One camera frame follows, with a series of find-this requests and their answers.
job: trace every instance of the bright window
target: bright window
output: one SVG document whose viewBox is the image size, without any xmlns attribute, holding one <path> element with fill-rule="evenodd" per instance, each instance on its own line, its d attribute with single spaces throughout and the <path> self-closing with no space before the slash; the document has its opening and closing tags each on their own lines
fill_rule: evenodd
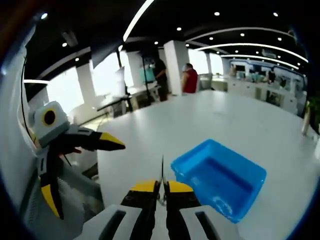
<svg viewBox="0 0 320 240">
<path fill-rule="evenodd" d="M 204 51 L 188 49 L 190 63 L 198 74 L 209 73 L 207 56 Z"/>
<path fill-rule="evenodd" d="M 53 78 L 46 87 L 49 101 L 57 101 L 65 113 L 84 104 L 76 67 Z"/>
<path fill-rule="evenodd" d="M 132 87 L 134 81 L 131 74 L 128 55 L 120 52 L 121 64 L 124 66 L 124 80 L 127 87 Z M 114 74 L 119 70 L 118 57 L 115 52 L 107 56 L 92 70 L 92 82 L 96 96 L 107 95 L 113 91 Z"/>
<path fill-rule="evenodd" d="M 224 74 L 224 66 L 222 63 L 222 58 L 218 54 L 209 53 L 211 71 L 213 74 Z"/>
</svg>

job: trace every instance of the white desk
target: white desk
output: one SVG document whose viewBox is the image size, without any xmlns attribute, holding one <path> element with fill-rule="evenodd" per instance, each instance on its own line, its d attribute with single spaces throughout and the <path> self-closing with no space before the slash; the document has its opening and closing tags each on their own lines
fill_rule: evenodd
<svg viewBox="0 0 320 240">
<path fill-rule="evenodd" d="M 136 181 L 157 179 L 162 155 L 167 179 L 175 180 L 170 163 L 211 138 L 267 171 L 255 202 L 237 224 L 240 236 L 285 240 L 309 206 L 319 179 L 316 143 L 302 136 L 302 124 L 271 104 L 219 91 L 179 96 L 118 117 L 100 128 L 126 144 L 125 150 L 98 152 L 104 204 L 119 204 Z M 315 133 L 309 128 L 308 134 Z M 168 239 L 165 218 L 159 225 L 153 239 Z"/>
<path fill-rule="evenodd" d="M 158 89 L 160 86 L 157 85 L 157 82 L 148 83 L 148 90 L 150 92 L 150 95 L 154 98 L 156 102 L 160 102 L 160 99 L 158 97 Z M 144 94 L 147 91 L 147 88 L 145 85 L 139 86 L 139 87 L 128 87 L 128 92 L 132 95 L 132 107 L 134 110 L 137 110 L 138 102 L 137 102 L 137 96 Z"/>
</svg>

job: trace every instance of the blue plastic tray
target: blue plastic tray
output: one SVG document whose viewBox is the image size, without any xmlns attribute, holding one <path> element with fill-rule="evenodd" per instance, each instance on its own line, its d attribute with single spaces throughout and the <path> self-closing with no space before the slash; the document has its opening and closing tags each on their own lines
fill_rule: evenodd
<svg viewBox="0 0 320 240">
<path fill-rule="evenodd" d="M 238 223 L 255 201 L 267 172 L 208 139 L 172 162 L 177 182 L 189 185 L 202 205 Z"/>
</svg>

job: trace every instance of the ceiling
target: ceiling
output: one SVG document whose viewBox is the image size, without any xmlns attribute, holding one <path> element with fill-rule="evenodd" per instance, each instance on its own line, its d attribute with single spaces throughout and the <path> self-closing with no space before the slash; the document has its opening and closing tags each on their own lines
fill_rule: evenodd
<svg viewBox="0 0 320 240">
<path fill-rule="evenodd" d="M 26 79 L 37 79 L 41 73 L 61 59 L 70 56 L 87 47 L 97 48 L 97 45 L 121 40 L 132 18 L 144 3 L 144 0 L 90 0 L 90 1 L 59 1 L 48 7 L 48 17 L 39 21 L 35 34 L 27 45 Z M 241 28 L 259 27 L 269 30 L 242 29 L 225 32 L 210 32 Z M 248 0 L 213 1 L 197 0 L 155 0 L 139 19 L 123 49 L 139 51 L 143 48 L 157 48 L 170 40 L 187 41 L 193 39 L 195 44 L 190 48 L 232 43 L 264 44 L 292 51 L 302 57 L 305 51 L 296 43 L 290 31 L 291 27 L 270 2 Z M 63 32 L 72 31 L 78 44 L 74 47 L 62 47 L 65 39 Z M 278 60 L 298 66 L 298 72 L 304 73 L 306 62 L 292 54 L 259 46 L 224 46 L 219 47 L 225 53 L 261 56 L 262 49 L 271 50 Z M 207 49 L 216 53 L 217 49 Z M 55 69 L 42 79 L 50 80 L 67 67 L 74 66 L 74 57 Z"/>
</svg>

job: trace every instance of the man in red shirt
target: man in red shirt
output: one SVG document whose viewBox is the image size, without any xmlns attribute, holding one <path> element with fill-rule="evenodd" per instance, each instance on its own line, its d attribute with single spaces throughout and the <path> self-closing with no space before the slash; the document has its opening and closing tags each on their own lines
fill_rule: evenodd
<svg viewBox="0 0 320 240">
<path fill-rule="evenodd" d="M 197 89 L 198 73 L 194 70 L 192 64 L 187 63 L 185 65 L 185 71 L 182 75 L 181 86 L 182 93 L 194 94 Z"/>
</svg>

